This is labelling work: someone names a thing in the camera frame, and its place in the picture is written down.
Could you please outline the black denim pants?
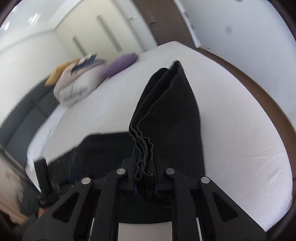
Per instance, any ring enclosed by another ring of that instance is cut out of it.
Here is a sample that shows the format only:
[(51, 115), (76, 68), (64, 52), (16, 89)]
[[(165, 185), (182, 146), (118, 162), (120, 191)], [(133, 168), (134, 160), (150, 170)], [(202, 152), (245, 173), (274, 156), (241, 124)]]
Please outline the black denim pants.
[(197, 101), (179, 61), (149, 80), (127, 132), (95, 134), (49, 165), (52, 184), (63, 189), (83, 177), (98, 179), (119, 168), (138, 149), (136, 194), (121, 200), (120, 222), (151, 224), (171, 221), (168, 198), (156, 196), (156, 158), (187, 177), (205, 174)]

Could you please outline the purple cushion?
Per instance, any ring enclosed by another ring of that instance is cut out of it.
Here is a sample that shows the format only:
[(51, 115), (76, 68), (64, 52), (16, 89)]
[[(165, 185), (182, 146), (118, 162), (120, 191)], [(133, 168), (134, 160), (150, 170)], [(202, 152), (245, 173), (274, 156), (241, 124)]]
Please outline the purple cushion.
[(112, 77), (132, 65), (138, 58), (136, 53), (125, 54), (109, 64), (100, 74), (101, 78)]

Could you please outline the folded blue grey cloth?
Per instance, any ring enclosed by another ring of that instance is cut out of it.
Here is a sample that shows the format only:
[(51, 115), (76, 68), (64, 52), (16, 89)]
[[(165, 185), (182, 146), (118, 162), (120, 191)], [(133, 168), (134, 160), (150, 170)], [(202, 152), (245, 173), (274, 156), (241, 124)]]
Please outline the folded blue grey cloth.
[(71, 69), (72, 73), (78, 72), (80, 69), (92, 67), (95, 65), (100, 65), (105, 63), (105, 59), (101, 59), (97, 57), (97, 54), (89, 54), (84, 58), (81, 58)]

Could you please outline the brown wooden door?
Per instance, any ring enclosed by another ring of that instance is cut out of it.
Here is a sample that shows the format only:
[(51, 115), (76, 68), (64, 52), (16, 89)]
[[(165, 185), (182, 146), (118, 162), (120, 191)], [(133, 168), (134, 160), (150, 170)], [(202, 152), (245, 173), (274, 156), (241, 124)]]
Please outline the brown wooden door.
[(195, 49), (193, 38), (177, 5), (170, 0), (133, 1), (157, 44), (177, 41)]

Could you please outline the mustard yellow cushion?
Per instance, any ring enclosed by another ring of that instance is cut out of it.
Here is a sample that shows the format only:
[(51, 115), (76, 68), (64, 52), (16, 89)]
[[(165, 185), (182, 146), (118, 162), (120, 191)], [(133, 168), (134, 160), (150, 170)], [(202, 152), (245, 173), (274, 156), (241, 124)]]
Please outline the mustard yellow cushion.
[(63, 73), (63, 71), (71, 64), (73, 63), (77, 63), (79, 61), (78, 59), (74, 59), (72, 61), (63, 63), (59, 66), (56, 67), (56, 69), (50, 74), (50, 76), (48, 77), (48, 79), (45, 82), (45, 86), (52, 86), (55, 85), (57, 83), (57, 81), (59, 80), (61, 74)]

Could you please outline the white bed mattress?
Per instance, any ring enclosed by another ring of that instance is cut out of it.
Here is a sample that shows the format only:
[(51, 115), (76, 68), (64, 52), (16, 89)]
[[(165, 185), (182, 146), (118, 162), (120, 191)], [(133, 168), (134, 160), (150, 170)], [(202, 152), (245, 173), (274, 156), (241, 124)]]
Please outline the white bed mattress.
[(126, 132), (151, 76), (176, 60), (197, 100), (206, 175), (269, 230), (292, 204), (292, 170), (279, 133), (237, 78), (178, 42), (141, 54), (81, 101), (56, 108), (30, 143), (27, 176), (38, 186), (35, 160), (52, 162), (92, 133)]

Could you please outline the folded beige duvet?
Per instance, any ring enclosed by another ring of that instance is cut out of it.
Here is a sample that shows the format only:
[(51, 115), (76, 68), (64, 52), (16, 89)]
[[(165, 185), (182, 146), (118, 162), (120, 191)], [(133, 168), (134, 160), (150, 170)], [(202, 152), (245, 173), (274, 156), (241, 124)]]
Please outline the folded beige duvet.
[(53, 94), (57, 101), (64, 106), (71, 106), (92, 93), (104, 81), (101, 72), (107, 67), (106, 62), (72, 73), (76, 63), (69, 65), (55, 84)]

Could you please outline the dark grey upholstered headboard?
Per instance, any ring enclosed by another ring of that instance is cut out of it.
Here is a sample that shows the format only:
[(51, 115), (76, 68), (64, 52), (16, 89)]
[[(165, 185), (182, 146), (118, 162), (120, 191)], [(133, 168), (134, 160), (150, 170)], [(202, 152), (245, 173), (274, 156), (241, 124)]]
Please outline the dark grey upholstered headboard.
[(27, 163), (28, 146), (59, 102), (53, 86), (40, 82), (16, 105), (1, 126), (1, 147), (22, 167)]

